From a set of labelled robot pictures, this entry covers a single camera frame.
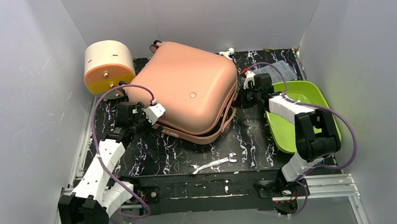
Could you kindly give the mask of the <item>pink hard-shell suitcase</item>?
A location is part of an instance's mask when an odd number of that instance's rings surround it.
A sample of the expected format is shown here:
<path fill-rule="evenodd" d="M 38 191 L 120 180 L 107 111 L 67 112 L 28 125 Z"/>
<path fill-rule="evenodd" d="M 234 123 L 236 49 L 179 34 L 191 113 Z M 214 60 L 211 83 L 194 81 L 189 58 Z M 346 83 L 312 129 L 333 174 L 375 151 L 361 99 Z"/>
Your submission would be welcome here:
<path fill-rule="evenodd" d="M 165 108 L 157 124 L 192 143 L 214 142 L 234 118 L 237 70 L 232 60 L 176 42 L 156 41 L 154 55 L 124 90 L 130 102 L 149 106 L 151 91 Z"/>

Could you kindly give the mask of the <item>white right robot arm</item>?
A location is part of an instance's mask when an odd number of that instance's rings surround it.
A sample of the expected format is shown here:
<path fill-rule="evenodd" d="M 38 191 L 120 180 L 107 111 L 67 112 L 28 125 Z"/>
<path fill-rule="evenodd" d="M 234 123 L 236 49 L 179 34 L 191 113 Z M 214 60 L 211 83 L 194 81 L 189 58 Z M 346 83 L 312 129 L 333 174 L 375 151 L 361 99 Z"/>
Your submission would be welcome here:
<path fill-rule="evenodd" d="M 239 90 L 239 105 L 249 108 L 257 104 L 268 107 L 294 126 L 296 152 L 281 168 L 282 184 L 297 182 L 325 157 L 338 152 L 341 141 L 331 112 L 293 101 L 283 92 L 274 91 L 271 76 L 244 71 L 244 83 Z"/>

